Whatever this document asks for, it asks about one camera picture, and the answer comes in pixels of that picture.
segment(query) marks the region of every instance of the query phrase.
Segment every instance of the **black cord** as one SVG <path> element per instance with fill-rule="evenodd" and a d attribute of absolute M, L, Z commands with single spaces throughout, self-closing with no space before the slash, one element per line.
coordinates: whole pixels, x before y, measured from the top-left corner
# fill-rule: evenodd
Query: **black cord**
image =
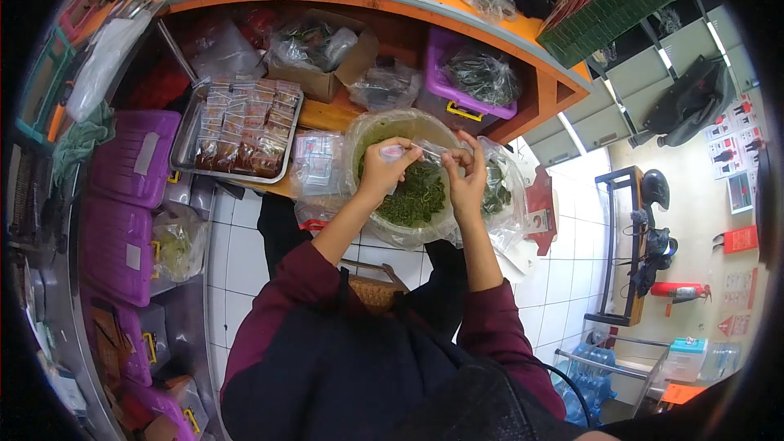
<path fill-rule="evenodd" d="M 504 364 L 509 364 L 509 363 L 532 364 L 534 366 L 544 368 L 545 370 L 550 370 L 554 374 L 561 377 L 561 379 L 563 381 L 566 381 L 566 384 L 569 385 L 569 387 L 575 392 L 577 399 L 580 401 L 580 405 L 583 406 L 583 414 L 586 415 L 586 424 L 588 428 L 592 428 L 592 425 L 590 423 L 590 414 L 588 413 L 588 404 L 586 403 L 586 400 L 583 397 L 583 393 L 580 391 L 579 388 L 577 388 L 577 385 L 575 385 L 575 383 L 568 376 L 564 374 L 563 371 L 559 370 L 558 368 L 551 367 L 549 364 L 542 363 L 541 361 L 539 361 L 538 358 L 534 358 L 534 360 L 513 359 L 509 362 L 506 361 L 504 362 Z"/>

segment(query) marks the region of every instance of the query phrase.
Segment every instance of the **white wall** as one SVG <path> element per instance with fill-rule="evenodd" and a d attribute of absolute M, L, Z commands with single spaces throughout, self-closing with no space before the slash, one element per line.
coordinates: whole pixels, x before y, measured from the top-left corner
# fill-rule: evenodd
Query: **white wall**
<path fill-rule="evenodd" d="M 755 109 L 759 108 L 761 119 L 763 106 L 759 89 L 754 89 L 749 94 Z M 659 271 L 656 280 L 707 283 L 711 285 L 713 292 L 712 302 L 693 300 L 673 305 L 669 318 L 664 317 L 664 314 L 670 299 L 649 294 L 645 297 L 641 322 L 634 327 L 621 327 L 619 333 L 664 342 L 687 336 L 708 338 L 711 341 L 740 341 L 744 346 L 742 357 L 745 359 L 762 316 L 768 273 L 762 265 L 757 264 L 756 250 L 727 255 L 721 250 L 711 250 L 715 235 L 725 230 L 751 225 L 753 213 L 747 211 L 730 215 L 727 182 L 723 179 L 713 180 L 711 160 L 702 134 L 679 147 L 660 148 L 654 139 L 636 149 L 632 149 L 627 142 L 615 143 L 609 147 L 609 152 L 614 170 L 631 165 L 639 166 L 643 172 L 655 168 L 664 173 L 670 184 L 670 210 L 661 212 L 654 205 L 654 216 L 656 227 L 668 227 L 670 235 L 678 240 L 679 248 L 673 256 L 672 266 L 668 270 Z M 631 237 L 623 236 L 621 229 L 631 224 L 631 191 L 623 189 L 615 193 L 618 235 L 615 255 L 629 258 Z M 722 314 L 720 311 L 724 277 L 728 272 L 748 270 L 755 265 L 759 268 L 759 277 L 750 331 L 745 337 L 727 338 L 717 327 L 731 315 Z M 625 304 L 621 294 L 626 296 L 628 290 L 628 269 L 629 266 L 619 266 L 615 273 L 613 299 L 616 311 Z M 625 342 L 616 343 L 615 350 L 619 358 L 651 365 L 662 353 L 661 348 Z"/>

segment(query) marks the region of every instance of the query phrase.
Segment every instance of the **hand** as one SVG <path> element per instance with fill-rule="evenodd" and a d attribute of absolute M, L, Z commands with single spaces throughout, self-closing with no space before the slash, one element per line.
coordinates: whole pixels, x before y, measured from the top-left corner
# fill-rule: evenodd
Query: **hand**
<path fill-rule="evenodd" d="M 455 219 L 462 225 L 472 219 L 481 220 L 480 208 L 488 171 L 479 142 L 463 130 L 458 131 L 457 138 L 468 143 L 474 155 L 465 149 L 451 149 L 441 156 L 441 161 L 449 174 L 449 199 L 455 209 Z M 458 167 L 465 169 L 465 177 L 460 175 Z"/>
<path fill-rule="evenodd" d="M 380 152 L 382 148 L 391 145 L 403 145 L 407 151 L 399 160 L 387 163 L 381 158 Z M 406 168 L 417 159 L 422 160 L 422 149 L 411 149 L 411 140 L 407 138 L 394 137 L 370 145 L 365 151 L 365 170 L 357 194 L 374 204 L 374 209 L 377 208 L 398 181 L 405 181 Z"/>

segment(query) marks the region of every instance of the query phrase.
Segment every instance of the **pink container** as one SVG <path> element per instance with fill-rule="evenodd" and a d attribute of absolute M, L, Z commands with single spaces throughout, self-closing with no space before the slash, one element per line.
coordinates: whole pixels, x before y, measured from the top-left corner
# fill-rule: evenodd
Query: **pink container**
<path fill-rule="evenodd" d="M 471 108 L 479 113 L 492 114 L 505 120 L 511 119 L 517 114 L 517 101 L 503 106 L 479 102 L 465 92 L 452 87 L 441 69 L 438 68 L 441 57 L 445 53 L 455 51 L 467 42 L 468 39 L 465 36 L 435 26 L 430 28 L 425 58 L 425 87 L 433 94 L 455 101 L 458 105 Z"/>
<path fill-rule="evenodd" d="M 114 200 L 155 208 L 169 177 L 169 152 L 180 124 L 174 111 L 118 111 L 117 136 L 96 149 L 90 186 Z"/>
<path fill-rule="evenodd" d="M 100 294 L 86 284 L 79 287 L 79 296 L 82 300 L 82 315 L 85 319 L 87 341 L 90 344 L 90 348 L 95 351 L 97 347 L 96 329 L 93 323 L 93 306 L 104 308 L 108 305 L 114 308 L 120 330 L 123 334 L 128 335 L 133 348 L 136 350 L 128 356 L 128 361 L 121 365 L 120 373 L 135 383 L 146 386 L 152 385 L 150 359 L 147 357 L 147 351 L 150 346 L 142 336 L 142 329 L 136 310 L 130 305 Z"/>
<path fill-rule="evenodd" d="M 144 387 L 131 382 L 124 383 L 123 387 L 128 393 L 139 399 L 144 407 L 153 412 L 161 412 L 164 416 L 171 419 L 171 422 L 176 424 L 178 428 L 177 441 L 195 441 L 196 435 L 194 434 L 193 425 L 185 417 L 180 405 L 177 404 L 173 396 L 167 392 L 161 392 L 155 388 Z"/>
<path fill-rule="evenodd" d="M 84 276 L 111 297 L 146 307 L 154 272 L 150 211 L 87 196 L 80 222 L 79 264 Z"/>

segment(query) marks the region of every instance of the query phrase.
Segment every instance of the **green cloth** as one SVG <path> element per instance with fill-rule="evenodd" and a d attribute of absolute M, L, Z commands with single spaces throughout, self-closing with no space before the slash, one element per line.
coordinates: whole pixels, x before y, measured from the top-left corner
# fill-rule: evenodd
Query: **green cloth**
<path fill-rule="evenodd" d="M 74 175 L 75 164 L 93 153 L 97 145 L 114 138 L 114 110 L 101 102 L 83 122 L 75 122 L 54 148 L 53 178 L 60 188 Z"/>

